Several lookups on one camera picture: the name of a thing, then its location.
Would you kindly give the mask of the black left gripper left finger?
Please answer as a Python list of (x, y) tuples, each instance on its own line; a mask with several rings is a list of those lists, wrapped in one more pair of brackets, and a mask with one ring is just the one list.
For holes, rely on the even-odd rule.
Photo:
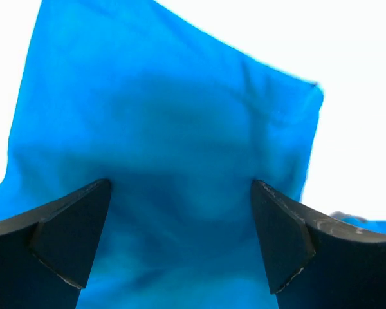
[(0, 308), (75, 308), (111, 199), (109, 180), (0, 221)]

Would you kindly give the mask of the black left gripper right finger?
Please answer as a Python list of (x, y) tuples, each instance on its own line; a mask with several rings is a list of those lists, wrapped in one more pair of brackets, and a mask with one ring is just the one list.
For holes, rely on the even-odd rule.
[(386, 234), (325, 215), (262, 181), (255, 228), (279, 308), (386, 308)]

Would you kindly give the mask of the blue t shirt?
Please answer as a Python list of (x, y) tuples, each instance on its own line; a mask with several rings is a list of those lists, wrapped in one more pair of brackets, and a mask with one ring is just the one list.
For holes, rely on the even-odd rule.
[(155, 1), (43, 1), (0, 221), (106, 179), (75, 308), (279, 308), (251, 186), (300, 203), (322, 102)]

